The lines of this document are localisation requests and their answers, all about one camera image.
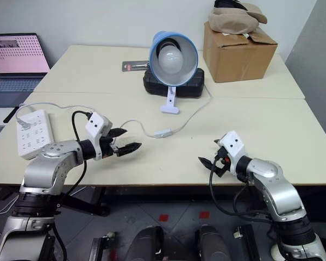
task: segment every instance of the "floor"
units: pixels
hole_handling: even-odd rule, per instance
[[[76,195],[87,200],[92,188]],[[15,195],[0,201],[3,208]],[[0,216],[0,231],[9,213]],[[107,217],[93,216],[62,208],[55,220],[59,234],[67,248],[68,260],[88,260],[93,238],[108,232],[116,232],[117,260],[123,260],[136,234],[148,226],[161,226],[165,232],[165,256],[169,260],[198,260],[195,252],[195,231],[204,224],[217,228],[225,240],[232,260],[249,260],[242,239],[235,239],[233,232],[246,222],[224,215],[210,202],[186,203],[131,203],[112,207]],[[252,224],[261,259],[272,260],[269,249],[273,242],[266,236],[267,224]],[[326,224],[315,224],[315,229],[326,238]],[[60,247],[56,246],[57,260],[61,259]]]

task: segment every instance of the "power strip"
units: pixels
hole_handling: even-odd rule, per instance
[[[44,145],[54,142],[51,123],[44,110],[37,110],[25,114],[20,119],[30,124],[29,129],[24,129],[17,124],[18,155],[24,159],[36,157]]]

